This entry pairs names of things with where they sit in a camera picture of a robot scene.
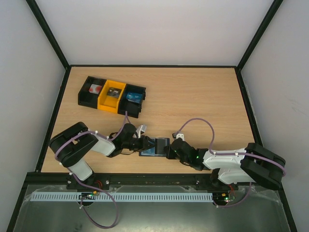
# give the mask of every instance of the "blue object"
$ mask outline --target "blue object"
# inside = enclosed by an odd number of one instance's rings
[[[169,138],[151,138],[155,147],[152,147],[148,150],[140,152],[140,156],[161,156],[166,157],[164,152],[164,147],[169,145]]]
[[[141,98],[142,94],[139,93],[128,92],[126,95],[126,99],[130,102],[140,103]]]

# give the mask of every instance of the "white bracket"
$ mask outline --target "white bracket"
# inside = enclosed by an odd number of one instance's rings
[[[98,135],[94,134],[94,136],[98,139],[98,142],[91,148],[91,150],[102,153],[105,156],[109,156],[114,150],[115,145]]]
[[[239,155],[239,153],[246,153],[244,148],[239,150],[231,151],[213,151],[214,154],[207,151],[204,155],[203,164],[209,169],[216,168],[239,168],[240,161],[245,157],[244,155]],[[220,153],[231,153],[231,155],[220,156]]]
[[[146,130],[147,130],[147,126],[145,124],[142,124],[139,127],[137,127],[136,129],[137,137],[140,138],[140,136],[144,134]]]
[[[86,180],[92,174],[92,169],[84,158],[81,158],[76,164],[70,166],[68,170],[73,172],[81,181]]]
[[[178,133],[176,135],[176,139],[181,138],[184,141],[184,134],[183,133]]]

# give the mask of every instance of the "black bin compartment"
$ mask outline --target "black bin compartment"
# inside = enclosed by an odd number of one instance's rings
[[[98,97],[103,89],[105,82],[106,82],[105,79],[95,78],[92,76],[87,77],[83,87],[78,93],[78,104],[82,106],[87,106],[87,107],[97,109],[98,108]],[[89,89],[92,84],[102,86],[99,93],[89,92]]]
[[[131,102],[126,99],[126,96],[129,92],[139,93],[142,95],[140,103]],[[141,112],[141,104],[146,97],[146,88],[140,86],[134,86],[127,84],[125,87],[125,91],[121,96],[119,106],[118,106],[118,114],[125,115],[127,111],[127,115],[130,117],[139,117],[139,113]]]

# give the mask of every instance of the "red wire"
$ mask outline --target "red wire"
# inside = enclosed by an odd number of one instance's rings
[[[103,188],[103,184],[102,184],[101,181],[97,180],[95,183],[98,183],[98,186],[99,186],[100,189]]]
[[[236,196],[233,187],[231,185],[228,186],[231,188],[231,192],[233,193],[233,195]]]

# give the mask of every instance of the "blue card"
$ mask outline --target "blue card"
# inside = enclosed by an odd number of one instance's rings
[[[142,94],[128,92],[126,95],[126,99],[130,102],[140,103],[142,98]]]

